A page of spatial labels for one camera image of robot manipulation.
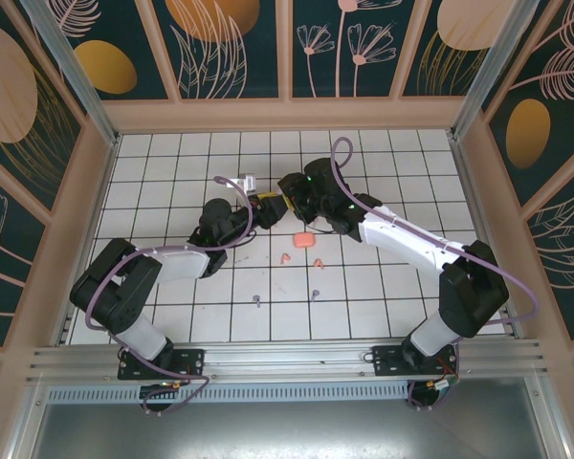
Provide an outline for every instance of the black mounting plate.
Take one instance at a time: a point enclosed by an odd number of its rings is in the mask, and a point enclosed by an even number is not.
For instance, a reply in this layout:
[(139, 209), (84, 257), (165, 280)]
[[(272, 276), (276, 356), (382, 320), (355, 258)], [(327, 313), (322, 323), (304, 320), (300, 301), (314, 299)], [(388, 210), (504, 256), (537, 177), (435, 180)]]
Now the black mounting plate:
[[(140, 363), (127, 351), (120, 355), (117, 379), (120, 381), (149, 381), (149, 380), (176, 380), (162, 373), (150, 369)], [(173, 373), (184, 375), (202, 375), (204, 369), (204, 349), (174, 349), (172, 362), (166, 369)]]
[(455, 349), (450, 344), (440, 349), (435, 358), (428, 359), (420, 369), (412, 368), (402, 357), (402, 346), (374, 346), (372, 348), (372, 364), (376, 376), (442, 376), (443, 366), (437, 361), (442, 359), (454, 372), (456, 371)]

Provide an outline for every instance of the small pink piece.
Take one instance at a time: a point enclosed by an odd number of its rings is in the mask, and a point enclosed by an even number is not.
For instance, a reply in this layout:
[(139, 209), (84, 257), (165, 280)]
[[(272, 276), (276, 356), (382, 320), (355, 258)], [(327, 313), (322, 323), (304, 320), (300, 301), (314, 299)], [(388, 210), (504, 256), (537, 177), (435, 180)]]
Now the small pink piece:
[(294, 246), (297, 249), (306, 249), (315, 245), (315, 233), (313, 232), (299, 232), (294, 234)]

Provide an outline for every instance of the white arm segment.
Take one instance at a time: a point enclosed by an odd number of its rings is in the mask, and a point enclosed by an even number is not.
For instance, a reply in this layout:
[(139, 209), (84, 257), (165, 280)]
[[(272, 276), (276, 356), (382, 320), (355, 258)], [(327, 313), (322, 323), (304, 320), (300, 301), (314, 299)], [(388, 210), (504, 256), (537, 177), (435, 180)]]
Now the white arm segment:
[[(391, 218), (395, 218), (409, 227), (424, 232), (428, 236), (440, 242), (443, 247), (450, 246), (455, 247), (456, 249), (461, 249), (463, 247), (463, 244), (448, 241), (447, 239), (431, 234), (424, 229), (420, 229), (393, 213), (386, 206), (379, 206), (374, 209)], [(431, 278), (435, 279), (436, 282), (438, 282), (438, 275), (443, 272), (443, 265), (445, 263), (452, 263), (459, 258), (457, 255), (443, 251), (405, 229), (392, 226), (388, 221), (383, 220), (372, 213), (367, 213), (365, 215), (364, 220), (359, 224), (359, 230), (362, 242), (396, 254), (416, 269), (424, 272), (428, 276), (431, 276)]]
[[(448, 241), (447, 239), (443, 239), (442, 237), (438, 237), (424, 229), (416, 227), (385, 206), (377, 207), (375, 210), (424, 232), (440, 242), (443, 247), (449, 246), (455, 247), (456, 249), (463, 247), (463, 244)], [(405, 229), (392, 226), (388, 221), (372, 213), (365, 215), (364, 221), (359, 224), (359, 229), (362, 242), (395, 253), (404, 261), (424, 273), (424, 275), (433, 278), (436, 283), (438, 282), (439, 275), (444, 271), (444, 264), (452, 263), (459, 258), (457, 255), (444, 251), (411, 234)], [(410, 340), (419, 351), (430, 357), (457, 338), (459, 338), (459, 335), (444, 323), (438, 312), (435, 312), (414, 331)]]
[[(209, 256), (201, 251), (162, 251), (149, 256), (162, 263), (156, 284), (182, 278), (197, 279), (209, 264)], [(148, 361), (155, 359), (166, 346), (164, 334), (144, 314), (140, 314), (132, 326), (119, 333), (117, 338)]]

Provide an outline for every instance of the white grid floor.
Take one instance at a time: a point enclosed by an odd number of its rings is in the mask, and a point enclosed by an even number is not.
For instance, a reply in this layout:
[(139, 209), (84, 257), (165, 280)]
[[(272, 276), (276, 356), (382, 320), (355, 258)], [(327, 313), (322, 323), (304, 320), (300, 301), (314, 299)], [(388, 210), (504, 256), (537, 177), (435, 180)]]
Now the white grid floor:
[[(258, 192), (276, 190), (284, 175), (328, 156), (346, 136), (356, 153), (342, 170), (365, 192), (420, 227), (471, 243), (475, 232), (453, 155), (442, 130), (343, 130), (127, 135), (121, 141), (90, 260), (114, 237), (139, 247), (184, 244), (202, 205), (235, 192), (212, 177), (254, 173)], [(319, 220), (319, 230), (331, 230)], [(337, 234), (316, 234), (296, 249), (293, 234), (309, 230), (289, 212), (207, 279), (184, 279), (153, 290), (143, 313), (175, 342), (363, 339), (404, 337), (438, 308), (438, 287), (386, 251)], [(280, 265), (284, 253), (291, 260)], [(325, 268), (313, 263), (320, 259)], [(310, 301), (313, 290), (320, 295)], [(259, 306), (253, 302), (260, 296)], [(68, 344), (106, 343), (76, 310)], [(501, 325), (481, 333), (504, 334)]]

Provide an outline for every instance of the vent grille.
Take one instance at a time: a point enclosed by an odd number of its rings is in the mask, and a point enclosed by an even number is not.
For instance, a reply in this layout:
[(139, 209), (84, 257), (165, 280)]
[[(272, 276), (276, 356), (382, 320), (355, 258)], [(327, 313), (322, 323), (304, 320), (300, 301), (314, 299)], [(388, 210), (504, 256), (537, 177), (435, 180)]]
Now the vent grille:
[[(160, 394), (150, 403), (179, 402), (195, 389), (182, 387), (177, 394)], [(53, 387), (48, 404), (139, 404), (139, 386)], [(215, 384), (192, 403), (322, 402), (388, 400), (407, 397), (406, 382), (310, 382), (264, 384)]]

